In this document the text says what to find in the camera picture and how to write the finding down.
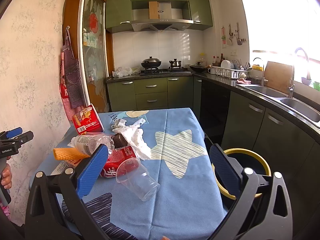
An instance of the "yellow trash can rim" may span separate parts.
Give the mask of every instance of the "yellow trash can rim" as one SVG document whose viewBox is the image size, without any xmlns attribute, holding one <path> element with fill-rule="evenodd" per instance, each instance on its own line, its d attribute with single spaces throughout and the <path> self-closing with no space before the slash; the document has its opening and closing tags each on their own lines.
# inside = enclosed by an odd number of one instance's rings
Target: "yellow trash can rim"
<svg viewBox="0 0 320 240">
<path fill-rule="evenodd" d="M 262 166 L 263 166 L 263 168 L 264 168 L 264 170 L 265 170 L 265 172 L 266 172 L 266 175 L 267 175 L 267 176 L 271 176 L 271 170 L 270 170 L 270 167 L 269 167 L 268 163 L 266 162 L 266 160 L 265 160 L 264 158 L 262 158 L 259 154 L 255 153 L 255 152 L 253 152 L 253 151 L 250 151 L 250 150 L 247 150 L 247 149 L 242 149 L 242 148 L 233 148 L 233 149 L 225 150 L 224 153 L 225 153 L 226 155 L 229 155 L 229 154 L 231 154 L 231 153 L 243 153 L 243 154 L 247 154 L 247 155 L 255 158 L 256 160 L 258 160 L 258 161 L 262 164 Z M 214 166 L 213 166 L 213 164 L 211 164 L 211 165 L 212 165 L 213 174 L 214 174 L 214 177 L 215 177 L 215 179 L 216 179 L 216 182 L 217 182 L 217 185 L 218 185 L 218 188 L 219 188 L 220 192 L 221 192 L 224 196 L 235 200 L 235 199 L 236 199 L 236 196 L 229 194 L 229 192 L 228 192 L 228 191 L 220 184 L 220 182 L 217 180 L 216 173 L 214 172 Z M 254 197 L 255 197 L 255 198 L 260 197 L 261 194 L 262 194 L 262 193 L 258 193 L 258 194 L 256 194 Z"/>
</svg>

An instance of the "stove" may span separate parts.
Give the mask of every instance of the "stove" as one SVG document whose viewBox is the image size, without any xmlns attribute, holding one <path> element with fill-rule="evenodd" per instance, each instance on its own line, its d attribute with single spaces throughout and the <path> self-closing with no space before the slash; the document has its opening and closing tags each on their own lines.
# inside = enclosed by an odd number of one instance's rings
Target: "stove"
<svg viewBox="0 0 320 240">
<path fill-rule="evenodd" d="M 183 67 L 176 67 L 176 68 L 151 68 L 151 69 L 145 69 L 141 70 L 141 76 L 145 75 L 156 75 L 156 74 L 165 74 L 165 73 L 191 73 L 190 70 Z"/>
</svg>

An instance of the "white napkin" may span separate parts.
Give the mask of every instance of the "white napkin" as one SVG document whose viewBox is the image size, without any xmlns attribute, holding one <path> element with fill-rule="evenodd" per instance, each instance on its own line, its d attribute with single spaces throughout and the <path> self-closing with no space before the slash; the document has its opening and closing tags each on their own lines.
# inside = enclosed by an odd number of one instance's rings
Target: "white napkin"
<svg viewBox="0 0 320 240">
<path fill-rule="evenodd" d="M 126 139 L 129 145 L 131 145 L 138 157 L 142 160 L 150 160 L 151 159 L 151 149 L 144 142 L 142 138 L 143 130 L 139 127 L 146 122 L 143 118 L 139 119 L 133 125 L 122 126 L 119 128 L 115 128 L 112 131 L 115 133 L 121 133 L 123 137 Z"/>
</svg>

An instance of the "human hand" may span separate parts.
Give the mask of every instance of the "human hand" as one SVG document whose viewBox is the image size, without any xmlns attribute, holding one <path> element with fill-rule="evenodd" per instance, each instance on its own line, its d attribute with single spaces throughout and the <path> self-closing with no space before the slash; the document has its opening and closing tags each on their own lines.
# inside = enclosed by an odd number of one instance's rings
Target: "human hand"
<svg viewBox="0 0 320 240">
<path fill-rule="evenodd" d="M 5 189 L 9 189 L 12 187 L 12 174 L 11 174 L 11 168 L 10 165 L 7 163 L 6 167 L 2 171 L 2 177 L 1 185 L 4 186 Z"/>
</svg>

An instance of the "textured wallpaper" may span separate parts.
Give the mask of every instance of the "textured wallpaper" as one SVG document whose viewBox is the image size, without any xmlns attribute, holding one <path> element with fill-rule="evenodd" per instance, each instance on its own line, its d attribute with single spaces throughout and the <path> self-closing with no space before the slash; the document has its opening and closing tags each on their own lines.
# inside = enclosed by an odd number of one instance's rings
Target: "textured wallpaper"
<svg viewBox="0 0 320 240">
<path fill-rule="evenodd" d="M 0 131 L 22 127 L 34 139 L 9 160 L 11 219 L 24 223 L 34 170 L 70 127 L 59 93 L 65 0 L 13 0 L 0 20 Z"/>
</svg>

